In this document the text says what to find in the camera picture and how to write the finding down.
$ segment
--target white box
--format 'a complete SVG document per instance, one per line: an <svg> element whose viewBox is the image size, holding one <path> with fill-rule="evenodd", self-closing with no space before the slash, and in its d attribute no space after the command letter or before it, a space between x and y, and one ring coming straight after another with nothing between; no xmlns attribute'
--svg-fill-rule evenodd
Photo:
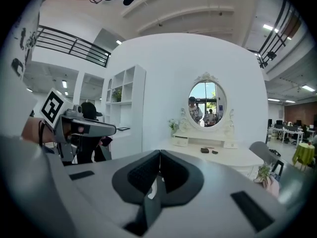
<svg viewBox="0 0 317 238"><path fill-rule="evenodd" d="M179 137L179 136L173 136L172 137L172 144L182 147L188 146L188 137Z"/></svg>

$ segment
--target ornate mirror frame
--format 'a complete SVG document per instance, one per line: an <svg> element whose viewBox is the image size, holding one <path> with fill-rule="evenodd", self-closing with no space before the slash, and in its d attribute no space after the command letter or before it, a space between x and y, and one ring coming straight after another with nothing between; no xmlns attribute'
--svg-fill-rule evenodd
<svg viewBox="0 0 317 238"><path fill-rule="evenodd" d="M212 82L215 83L222 91L226 99L226 106L224 110L224 114L222 116L222 119L220 122L218 122L216 125L211 126L211 127L202 127L195 123L195 121L192 119L192 117L189 114L188 110L188 98L193 90L193 88L198 84L198 83L203 83L203 82ZM191 129L197 129L203 132L214 132L214 131L221 131L225 134L226 137L233 137L234 134L234 125L233 125L233 109L229 111L228 105L227 105L227 95L225 90L221 87L219 84L219 81L216 77L213 75L210 75L208 72L205 72L203 75L197 77L194 81L194 84L191 85L190 91L186 96L186 99L184 101L183 107L181 108L181 117L180 117L180 123L179 123L179 130L182 132L188 132Z"/></svg>

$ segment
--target small plant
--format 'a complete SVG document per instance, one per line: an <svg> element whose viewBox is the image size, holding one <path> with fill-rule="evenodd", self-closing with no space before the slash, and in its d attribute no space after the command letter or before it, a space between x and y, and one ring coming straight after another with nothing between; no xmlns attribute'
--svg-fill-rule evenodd
<svg viewBox="0 0 317 238"><path fill-rule="evenodd" d="M117 102L120 102L122 96L122 89L115 89L112 93L112 96L116 99Z"/></svg>
<svg viewBox="0 0 317 238"><path fill-rule="evenodd" d="M266 180L266 178L270 175L270 167L267 163L264 163L259 167L258 177L260 181Z"/></svg>
<svg viewBox="0 0 317 238"><path fill-rule="evenodd" d="M170 119L168 121L168 126L172 129L172 130L176 130L177 129L177 121L175 119Z"/></svg>

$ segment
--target black stripe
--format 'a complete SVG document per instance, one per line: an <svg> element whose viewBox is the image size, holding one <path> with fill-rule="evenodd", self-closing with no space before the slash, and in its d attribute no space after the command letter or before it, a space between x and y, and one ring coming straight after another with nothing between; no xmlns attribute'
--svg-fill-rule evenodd
<svg viewBox="0 0 317 238"><path fill-rule="evenodd" d="M85 178L85 177L92 176L92 175L94 175L94 174L95 174L95 173L92 172L92 171L84 171L84 172L80 172L80 173L76 173L76 174L69 175L69 177L70 177L72 180L78 180L78 179L81 179L81 178Z"/></svg>
<svg viewBox="0 0 317 238"><path fill-rule="evenodd" d="M257 232L260 232L274 222L274 219L271 218L246 192L241 191L233 193L231 194L231 197Z"/></svg>

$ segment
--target decorative vase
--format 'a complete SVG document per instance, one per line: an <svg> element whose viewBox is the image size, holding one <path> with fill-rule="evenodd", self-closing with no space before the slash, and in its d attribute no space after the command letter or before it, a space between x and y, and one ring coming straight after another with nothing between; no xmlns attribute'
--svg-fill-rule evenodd
<svg viewBox="0 0 317 238"><path fill-rule="evenodd" d="M172 130L170 131L170 136L173 137L173 134L174 134L176 131L177 131L177 129L172 129Z"/></svg>

